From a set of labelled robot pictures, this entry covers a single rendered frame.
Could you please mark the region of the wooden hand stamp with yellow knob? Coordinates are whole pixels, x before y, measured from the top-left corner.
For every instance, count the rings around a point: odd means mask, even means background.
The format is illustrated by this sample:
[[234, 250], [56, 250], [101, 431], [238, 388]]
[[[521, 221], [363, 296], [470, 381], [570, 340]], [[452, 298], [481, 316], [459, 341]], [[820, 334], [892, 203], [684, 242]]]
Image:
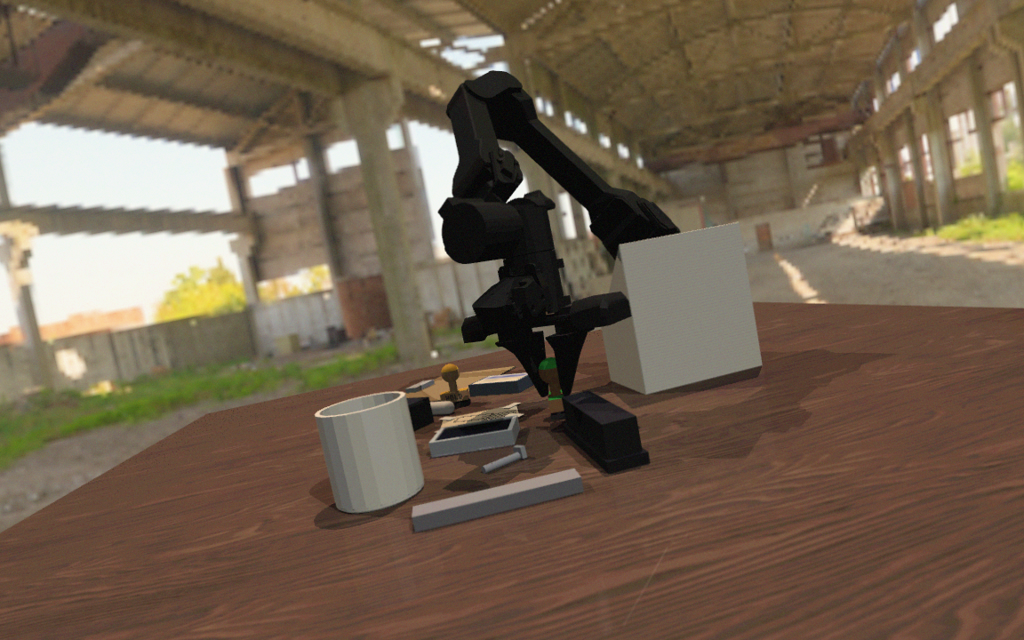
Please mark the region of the wooden hand stamp with yellow knob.
[[447, 382], [447, 384], [450, 384], [450, 390], [442, 392], [442, 394], [440, 394], [440, 398], [442, 398], [442, 402], [452, 402], [454, 408], [456, 408], [456, 406], [471, 404], [470, 392], [468, 392], [468, 388], [458, 389], [458, 382], [456, 382], [456, 380], [458, 380], [459, 376], [460, 370], [456, 367], [456, 365], [447, 364], [443, 367], [442, 378]]

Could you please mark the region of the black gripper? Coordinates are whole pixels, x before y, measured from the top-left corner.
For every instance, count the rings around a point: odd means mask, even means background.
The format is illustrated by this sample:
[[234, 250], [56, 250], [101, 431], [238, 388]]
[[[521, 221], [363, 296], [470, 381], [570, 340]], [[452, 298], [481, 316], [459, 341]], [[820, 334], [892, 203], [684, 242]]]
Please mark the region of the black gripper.
[[[572, 303], [570, 295], [564, 296], [559, 268], [564, 268], [564, 259], [556, 259], [556, 250], [545, 252], [532, 252], [517, 258], [503, 260], [504, 266], [509, 266], [513, 275], [524, 273], [524, 264], [535, 263], [537, 270], [546, 281], [553, 302], [552, 309], [541, 311], [536, 317], [529, 317], [524, 323], [523, 329], [515, 333], [492, 332], [499, 334], [499, 343], [496, 346], [503, 346], [509, 352], [515, 354], [516, 359], [523, 364], [527, 370], [530, 380], [534, 382], [538, 394], [541, 397], [548, 396], [548, 382], [540, 379], [538, 367], [546, 359], [544, 333], [534, 332], [532, 328], [543, 327], [543, 325], [555, 325], [556, 333], [546, 337], [546, 341], [556, 352], [556, 367], [558, 372], [558, 382], [564, 396], [572, 395], [574, 374], [580, 361], [580, 352], [584, 346], [587, 332], [594, 331], [595, 327], [620, 323], [626, 317], [631, 317], [631, 308], [628, 297], [622, 292], [611, 292], [611, 294], [600, 294], [584, 299], [575, 300]], [[572, 304], [571, 307], [566, 305]], [[551, 315], [551, 313], [556, 313]], [[492, 333], [486, 333], [481, 328], [478, 316], [466, 317], [460, 326], [460, 332], [464, 343], [478, 343], [486, 340]]]

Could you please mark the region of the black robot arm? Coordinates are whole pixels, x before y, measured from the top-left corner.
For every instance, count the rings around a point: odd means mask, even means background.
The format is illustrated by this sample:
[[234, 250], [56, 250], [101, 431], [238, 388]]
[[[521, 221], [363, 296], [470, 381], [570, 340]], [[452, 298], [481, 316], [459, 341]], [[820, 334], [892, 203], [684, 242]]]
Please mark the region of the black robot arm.
[[[680, 234], [654, 202], [610, 187], [558, 140], [538, 120], [523, 84], [504, 70], [489, 70], [460, 84], [446, 114], [459, 162], [452, 197], [437, 213], [443, 219], [444, 252], [452, 260], [470, 264], [556, 249], [548, 217], [556, 202], [540, 190], [508, 200], [523, 183], [523, 171], [515, 155], [501, 150], [497, 139], [517, 143], [587, 208], [592, 234], [614, 259], [618, 244]], [[509, 266], [499, 272], [499, 282], [472, 305], [484, 332], [515, 333], [529, 317], [552, 309], [551, 291], [535, 263], [524, 264], [522, 275], [513, 275]]]

